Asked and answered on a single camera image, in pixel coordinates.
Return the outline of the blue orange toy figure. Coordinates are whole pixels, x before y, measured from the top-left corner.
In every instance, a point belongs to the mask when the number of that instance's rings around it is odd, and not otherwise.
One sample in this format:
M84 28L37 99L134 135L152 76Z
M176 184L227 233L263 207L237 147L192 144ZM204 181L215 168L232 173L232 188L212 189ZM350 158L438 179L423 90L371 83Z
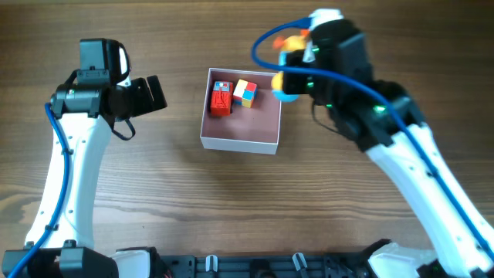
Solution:
M274 49L278 49L279 53L279 66L285 66L287 55L296 50L304 50L306 48L306 38L310 34L310 30L302 29L299 35L278 36L272 44ZM297 95L285 94L283 91L283 71L279 71L271 81L272 93L281 102L293 102L298 98Z

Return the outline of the multicolour puzzle cube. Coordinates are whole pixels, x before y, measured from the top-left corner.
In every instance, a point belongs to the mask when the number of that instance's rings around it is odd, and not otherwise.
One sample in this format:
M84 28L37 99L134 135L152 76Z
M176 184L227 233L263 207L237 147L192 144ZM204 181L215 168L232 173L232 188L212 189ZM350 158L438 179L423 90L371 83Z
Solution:
M234 92L233 101L244 107L251 108L256 97L258 86L255 83L238 80Z

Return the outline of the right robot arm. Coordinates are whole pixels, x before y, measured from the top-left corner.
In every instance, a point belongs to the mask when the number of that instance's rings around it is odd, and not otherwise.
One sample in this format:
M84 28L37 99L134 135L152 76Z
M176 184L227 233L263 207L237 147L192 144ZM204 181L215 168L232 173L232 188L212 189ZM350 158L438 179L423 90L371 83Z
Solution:
M355 273L374 277L491 277L493 229L442 158L417 104L398 83L374 78L364 34L337 10L293 22L272 88L307 94L325 107L333 131L353 141L397 186L430 250L395 242L373 246Z

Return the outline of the red toy fire truck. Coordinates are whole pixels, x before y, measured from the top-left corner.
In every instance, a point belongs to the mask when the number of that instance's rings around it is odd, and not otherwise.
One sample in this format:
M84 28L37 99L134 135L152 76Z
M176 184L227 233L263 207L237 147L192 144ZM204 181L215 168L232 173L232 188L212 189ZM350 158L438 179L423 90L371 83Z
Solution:
M214 117L226 117L232 113L233 84L215 81L211 92L210 112Z

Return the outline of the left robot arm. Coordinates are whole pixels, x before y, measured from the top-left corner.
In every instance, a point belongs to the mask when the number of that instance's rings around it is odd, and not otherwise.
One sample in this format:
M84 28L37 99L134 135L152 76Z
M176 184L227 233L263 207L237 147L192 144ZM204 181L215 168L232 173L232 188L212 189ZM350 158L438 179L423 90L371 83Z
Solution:
M130 78L124 45L113 39L80 41L80 67L45 105L52 154L37 216L24 246L5 252L7 277L163 277L167 267L153 247L105 256L94 249L93 207L103 154L115 123L167 106L156 76Z

